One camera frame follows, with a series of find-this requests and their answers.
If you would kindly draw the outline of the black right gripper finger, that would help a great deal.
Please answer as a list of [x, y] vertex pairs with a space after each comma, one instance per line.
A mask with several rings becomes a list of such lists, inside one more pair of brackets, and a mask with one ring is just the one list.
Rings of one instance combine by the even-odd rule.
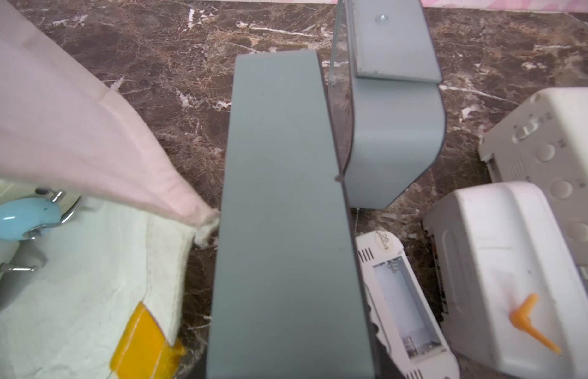
[[387, 349], [379, 340], [375, 341], [376, 378], [403, 379], [402, 372], [397, 368]]

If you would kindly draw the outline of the small white digital clock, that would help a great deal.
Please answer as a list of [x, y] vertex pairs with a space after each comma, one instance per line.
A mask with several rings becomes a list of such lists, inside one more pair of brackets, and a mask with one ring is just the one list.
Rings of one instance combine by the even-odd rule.
[[404, 246], [392, 233], [356, 238], [371, 322], [377, 338], [404, 378], [459, 378], [458, 360], [448, 346]]

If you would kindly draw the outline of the green grey curved clock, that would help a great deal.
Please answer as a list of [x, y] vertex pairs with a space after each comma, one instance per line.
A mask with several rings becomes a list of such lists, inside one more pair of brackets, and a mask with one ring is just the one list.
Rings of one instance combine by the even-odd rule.
[[235, 65], [209, 378], [373, 378], [374, 346], [315, 51]]

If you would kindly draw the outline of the grey blue square clock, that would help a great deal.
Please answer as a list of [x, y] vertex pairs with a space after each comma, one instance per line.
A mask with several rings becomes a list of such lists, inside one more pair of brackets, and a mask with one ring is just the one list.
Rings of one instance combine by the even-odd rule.
[[327, 85], [350, 206], [390, 206], [435, 162], [441, 82], [420, 2], [338, 3]]

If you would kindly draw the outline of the white rectangular digital clock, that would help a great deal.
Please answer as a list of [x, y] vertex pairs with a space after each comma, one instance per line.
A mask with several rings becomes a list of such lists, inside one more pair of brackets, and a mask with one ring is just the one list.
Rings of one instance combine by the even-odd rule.
[[492, 181], [544, 192], [588, 294], [588, 87], [533, 94], [480, 139], [478, 154]]

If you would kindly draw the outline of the white canvas bag yellow handles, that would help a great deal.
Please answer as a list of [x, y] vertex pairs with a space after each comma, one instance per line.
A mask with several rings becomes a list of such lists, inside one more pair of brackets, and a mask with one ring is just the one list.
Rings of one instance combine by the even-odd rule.
[[0, 178], [82, 194], [0, 281], [0, 378], [172, 378], [188, 254], [219, 214], [137, 111], [0, 1]]

